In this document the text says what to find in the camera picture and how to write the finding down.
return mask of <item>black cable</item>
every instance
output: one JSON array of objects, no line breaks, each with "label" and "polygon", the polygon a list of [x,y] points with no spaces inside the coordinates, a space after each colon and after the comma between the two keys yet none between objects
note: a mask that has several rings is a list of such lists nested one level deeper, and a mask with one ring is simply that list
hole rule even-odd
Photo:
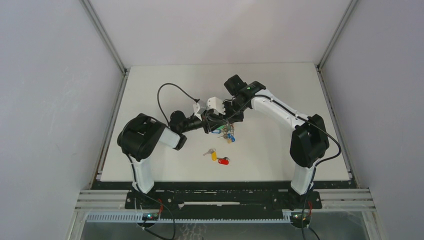
[{"label": "black cable", "polygon": [[164,87],[164,86],[166,86],[166,85],[172,85],[172,86],[174,86],[174,87],[176,87],[176,88],[178,88],[179,90],[181,90],[181,92],[183,92],[187,97],[189,97],[189,98],[191,98],[193,101],[195,101],[196,103],[200,100],[200,99],[196,99],[196,98],[194,98],[194,97],[192,97],[192,96],[190,96],[186,91],[184,91],[180,86],[178,86],[177,84],[174,84],[174,83],[170,83],[170,82],[167,82],[167,83],[164,83],[164,84],[162,84],[160,87],[159,87],[159,89],[157,90],[157,95],[156,95],[156,98],[157,98],[157,105],[159,105],[159,109],[160,109],[160,111],[162,112],[162,115],[165,117],[165,120],[166,120],[166,123],[167,123],[167,125],[169,126],[170,125],[170,121],[168,121],[168,118],[167,118],[167,116],[165,115],[165,113],[164,113],[164,110],[162,110],[162,106],[161,106],[161,103],[160,103],[160,101],[159,101],[159,93],[161,92],[161,89]]},{"label": "black cable", "polygon": [[175,224],[175,218],[174,218],[174,215],[172,214],[171,210],[170,210],[167,206],[165,206],[165,204],[163,204],[162,202],[160,202],[160,201],[158,201],[158,200],[156,200],[156,199],[154,199],[154,198],[151,198],[150,196],[148,196],[147,194],[145,194],[144,192],[142,192],[142,190],[140,189],[140,187],[139,187],[139,185],[138,185],[138,183],[137,183],[136,169],[134,168],[133,161],[131,160],[131,158],[130,158],[130,156],[129,156],[128,154],[126,154],[126,157],[128,158],[129,162],[131,163],[132,174],[134,175],[134,183],[135,183],[135,186],[136,186],[137,190],[138,190],[138,191],[139,191],[139,192],[140,192],[140,193],[141,193],[144,197],[146,197],[146,198],[148,198],[148,199],[150,199],[150,200],[152,200],[152,201],[155,201],[156,203],[158,203],[158,204],[162,205],[164,208],[166,208],[166,210],[168,210],[168,212],[169,212],[169,214],[171,215],[171,218],[172,218],[173,234],[172,234],[172,237],[171,237],[171,238],[166,238],[166,237],[160,236],[160,235],[158,235],[158,234],[156,234],[156,233],[154,233],[154,232],[150,231],[150,230],[149,230],[149,229],[147,229],[147,228],[144,228],[144,230],[145,230],[146,232],[148,232],[149,234],[151,234],[151,235],[153,235],[153,236],[155,236],[155,237],[157,237],[157,238],[160,238],[160,239],[162,239],[162,240],[173,240],[173,239],[175,238],[175,234],[176,234],[176,232],[177,232],[177,227],[176,227],[176,224]]},{"label": "black cable", "polygon": [[304,214],[305,214],[306,202],[308,201],[309,193],[311,192],[311,185],[312,185],[312,182],[314,181],[315,170],[316,170],[316,168],[313,169],[312,180],[309,182],[309,185],[307,186],[305,201],[303,203],[302,213],[300,215],[300,217],[301,217],[301,219],[300,219],[300,229],[302,230],[303,240],[306,240],[305,230],[304,230]]},{"label": "black cable", "polygon": [[320,237],[318,236],[318,234],[312,228],[309,227],[309,230],[311,230],[313,232],[313,234],[315,234],[315,236],[318,240],[321,240]]},{"label": "black cable", "polygon": [[309,125],[315,127],[316,129],[318,129],[319,131],[321,131],[322,133],[324,133],[325,135],[327,135],[327,137],[329,137],[337,145],[337,148],[338,148],[337,154],[334,155],[334,156],[331,156],[331,157],[327,157],[327,158],[325,158],[323,160],[320,160],[317,164],[315,164],[315,167],[317,167],[318,165],[320,165],[321,163],[323,163],[325,161],[328,161],[328,160],[331,160],[331,159],[335,159],[338,156],[340,156],[340,154],[342,153],[342,147],[340,146],[340,143],[333,136],[331,136],[328,132],[322,130],[317,125],[313,124],[312,122],[310,122],[310,121],[308,121],[306,119],[303,119],[300,116],[298,116],[297,118],[300,119],[300,120],[302,120],[302,121],[304,121],[305,123],[308,123]]}]

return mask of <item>yellow key tag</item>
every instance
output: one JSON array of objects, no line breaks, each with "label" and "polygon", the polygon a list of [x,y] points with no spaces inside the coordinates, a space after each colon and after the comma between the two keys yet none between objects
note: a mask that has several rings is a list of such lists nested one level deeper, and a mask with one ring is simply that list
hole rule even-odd
[{"label": "yellow key tag", "polygon": [[212,160],[213,161],[216,161],[218,158],[217,158],[217,152],[216,151],[214,151],[214,152],[212,152],[211,154],[210,154],[210,157],[212,158]]}]

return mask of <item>red key tag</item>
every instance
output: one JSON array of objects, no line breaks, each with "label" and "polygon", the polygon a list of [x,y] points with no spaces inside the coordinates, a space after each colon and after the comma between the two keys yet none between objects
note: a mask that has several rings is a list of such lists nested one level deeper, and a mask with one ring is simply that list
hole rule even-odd
[{"label": "red key tag", "polygon": [[218,158],[218,163],[223,165],[228,165],[230,163],[230,160],[228,159],[228,157]]}]

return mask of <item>red wire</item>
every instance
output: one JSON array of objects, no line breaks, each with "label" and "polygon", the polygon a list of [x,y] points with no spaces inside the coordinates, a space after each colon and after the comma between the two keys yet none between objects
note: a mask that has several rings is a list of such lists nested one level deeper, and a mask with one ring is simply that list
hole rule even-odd
[{"label": "red wire", "polygon": [[161,204],[160,208],[159,208],[159,212],[157,213],[158,215],[160,215],[162,213],[162,211],[164,210],[164,206]]},{"label": "red wire", "polygon": [[312,202],[308,201],[307,204],[309,205],[309,215],[308,216],[310,216],[310,215],[312,215],[312,208],[313,208]]}]

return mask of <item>glass panel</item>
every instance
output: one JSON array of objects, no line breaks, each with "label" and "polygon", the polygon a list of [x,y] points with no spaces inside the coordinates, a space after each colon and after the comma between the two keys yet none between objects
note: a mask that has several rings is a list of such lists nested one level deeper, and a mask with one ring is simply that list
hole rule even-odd
[{"label": "glass panel", "polygon": [[[368,240],[360,212],[334,212],[312,214],[310,224],[318,236],[325,240]],[[151,231],[170,238],[173,226],[160,223]],[[317,238],[305,229],[306,239]],[[136,223],[87,222],[83,240],[157,240]],[[301,240],[302,232],[288,223],[177,223],[176,240]]]}]

